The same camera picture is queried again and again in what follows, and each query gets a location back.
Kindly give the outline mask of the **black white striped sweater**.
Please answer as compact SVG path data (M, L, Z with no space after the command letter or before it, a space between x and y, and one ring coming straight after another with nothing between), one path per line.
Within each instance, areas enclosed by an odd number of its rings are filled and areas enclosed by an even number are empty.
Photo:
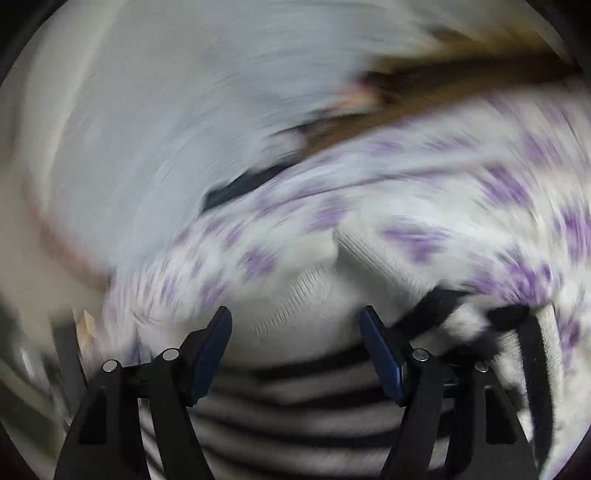
M360 336L365 306L443 359L489 359L543 479L558 457L564 363L545 244L473 232L404 234L342 225L295 252L254 246L232 262L179 245L132 276L128 316L147 354L180 342L220 306L232 336L211 394L189 411L217 479L375 479L404 411L380 386Z

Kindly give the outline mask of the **purple floral bed quilt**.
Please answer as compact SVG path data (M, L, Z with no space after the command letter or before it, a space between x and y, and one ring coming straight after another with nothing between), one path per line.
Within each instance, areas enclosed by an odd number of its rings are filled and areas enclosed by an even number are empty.
M555 253L563 466L590 425L590 92L582 85L501 92L376 130L198 217L150 262L116 276L98 327L100 355L132 364L158 354L144 352L128 316L129 285L174 247L212 243L238 262L267 246L296 272L297 250L342 225L483 232Z

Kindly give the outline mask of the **brown folded blanket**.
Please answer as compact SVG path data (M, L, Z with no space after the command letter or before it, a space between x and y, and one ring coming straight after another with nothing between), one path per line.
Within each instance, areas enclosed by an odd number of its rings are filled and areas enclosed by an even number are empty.
M580 73L569 53L556 52L533 32L483 41L438 32L436 44L420 57L377 59L328 112L304 126L303 156L472 95Z

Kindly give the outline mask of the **light blue lace cover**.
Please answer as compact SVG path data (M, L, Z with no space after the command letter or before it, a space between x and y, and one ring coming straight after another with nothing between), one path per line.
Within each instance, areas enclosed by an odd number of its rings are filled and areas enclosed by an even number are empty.
M69 1L20 112L42 231L98 274L129 265L375 57L430 47L410 1Z

